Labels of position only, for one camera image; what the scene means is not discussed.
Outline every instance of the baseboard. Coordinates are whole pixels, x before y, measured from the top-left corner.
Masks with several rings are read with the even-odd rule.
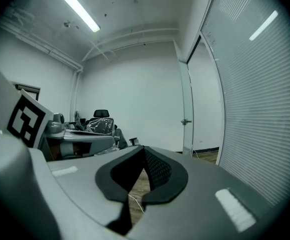
[[[212,148],[206,148],[206,149],[198,149],[198,150],[193,150],[193,153],[205,153],[205,152],[212,152],[212,151],[217,151],[219,150],[219,147],[212,147]]]

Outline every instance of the door handle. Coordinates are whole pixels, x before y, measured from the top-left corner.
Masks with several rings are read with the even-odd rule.
[[[192,121],[187,119],[182,119],[180,122],[183,124],[183,126],[185,126],[187,123],[192,123]]]

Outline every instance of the wall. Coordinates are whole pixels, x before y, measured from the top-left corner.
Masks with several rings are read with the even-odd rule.
[[[196,43],[205,11],[209,0],[186,0],[181,7],[179,19],[179,48],[185,60],[189,58],[191,50]]]
[[[127,141],[137,137],[142,145],[182,151],[183,98],[173,43],[115,53],[112,62],[102,55],[87,62],[78,97],[82,117],[107,109]]]
[[[9,81],[39,87],[39,103],[69,120],[70,67],[0,29],[0,71]]]
[[[188,63],[188,68],[194,103],[194,150],[219,147],[223,131],[223,112],[217,69],[201,41]]]

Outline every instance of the fluorescent tube light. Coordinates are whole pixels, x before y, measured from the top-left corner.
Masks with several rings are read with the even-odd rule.
[[[86,10],[81,6],[77,0],[65,0],[70,7],[82,18],[82,20],[90,27],[93,32],[100,30],[96,22],[91,18],[91,16],[86,12]]]
[[[253,33],[253,35],[249,38],[250,41],[254,40],[257,36],[260,35],[262,31],[265,30],[266,27],[269,26],[271,22],[278,16],[278,12],[275,10],[266,21]]]

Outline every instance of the door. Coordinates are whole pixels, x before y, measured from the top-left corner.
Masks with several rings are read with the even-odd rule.
[[[192,156],[194,138],[194,109],[190,74],[187,63],[184,61],[180,49],[175,41],[174,45],[178,58],[184,101],[184,118],[180,121],[180,123],[184,126],[183,154]]]

